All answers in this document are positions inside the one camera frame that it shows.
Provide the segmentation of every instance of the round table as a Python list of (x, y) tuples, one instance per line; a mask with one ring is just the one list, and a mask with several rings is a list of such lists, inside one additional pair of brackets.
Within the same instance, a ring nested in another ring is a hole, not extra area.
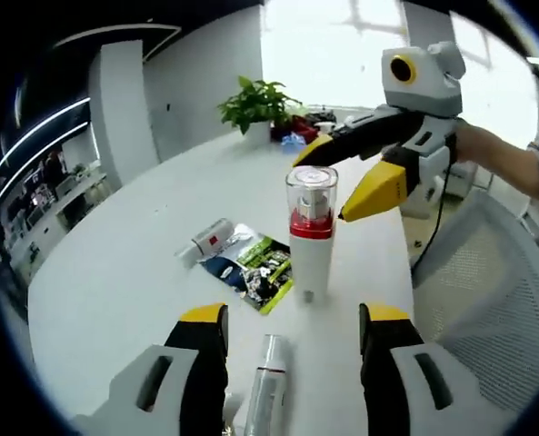
[[(384, 302), (412, 314), (413, 295), (398, 209), (338, 222), (329, 303), (304, 307), (290, 290), (267, 316), (200, 266), (174, 253), (226, 217), (288, 242), (285, 176), (294, 156), (275, 144), (243, 144), (227, 134), (142, 174), (109, 197), (51, 252), (29, 288), (29, 328), (43, 389), (67, 419), (91, 414), (109, 382), (149, 345), (163, 344), (187, 310), (229, 306), (227, 392), (245, 402), (244, 425), (264, 334), (292, 345), (286, 427), (289, 434), (364, 434), (358, 304)], [(379, 157), (350, 159), (337, 207)]]

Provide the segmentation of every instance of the black cable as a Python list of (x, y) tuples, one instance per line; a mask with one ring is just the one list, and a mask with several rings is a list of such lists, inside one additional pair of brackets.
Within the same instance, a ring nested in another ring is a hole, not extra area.
[(436, 217), (436, 224), (434, 225), (433, 234), (429, 238), (429, 242), (426, 243), (426, 246), (423, 252), (421, 253), (420, 256), (418, 256), (418, 259), (416, 260), (416, 262), (411, 268), (411, 276), (413, 277), (414, 277), (414, 271), (416, 270), (416, 267), (423, 260), (424, 255), (426, 254), (429, 247), (431, 246), (431, 243), (433, 243), (433, 239), (436, 236), (436, 233), (439, 231), (439, 226), (441, 225), (441, 215), (443, 215), (444, 193), (447, 190), (447, 183), (449, 182), (449, 175), (451, 174), (451, 166), (453, 166), (453, 162), (450, 162), (449, 166), (447, 166), (447, 174), (444, 177), (443, 192), (441, 193), (441, 199), (439, 200), (439, 214), (437, 214), (437, 217)]

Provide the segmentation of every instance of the magazine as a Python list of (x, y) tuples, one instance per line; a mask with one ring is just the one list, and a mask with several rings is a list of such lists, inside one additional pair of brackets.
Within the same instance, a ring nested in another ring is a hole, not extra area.
[(244, 224), (237, 224), (220, 248), (199, 263), (263, 315), (294, 284), (289, 247)]

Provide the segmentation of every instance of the person's arm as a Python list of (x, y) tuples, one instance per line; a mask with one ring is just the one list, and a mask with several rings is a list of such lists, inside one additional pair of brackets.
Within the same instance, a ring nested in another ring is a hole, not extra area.
[(537, 151), (521, 150), (499, 136), (466, 122), (457, 126), (457, 159), (475, 162), (515, 189), (539, 200)]

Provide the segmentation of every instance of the white bottle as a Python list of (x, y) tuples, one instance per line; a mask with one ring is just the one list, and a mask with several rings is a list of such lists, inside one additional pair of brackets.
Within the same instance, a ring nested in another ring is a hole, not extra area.
[(287, 175), (289, 244), (299, 302), (326, 300), (335, 230), (337, 171), (298, 166)]
[(266, 334), (263, 359), (257, 367), (245, 436), (281, 436), (284, 433), (287, 341), (283, 336)]

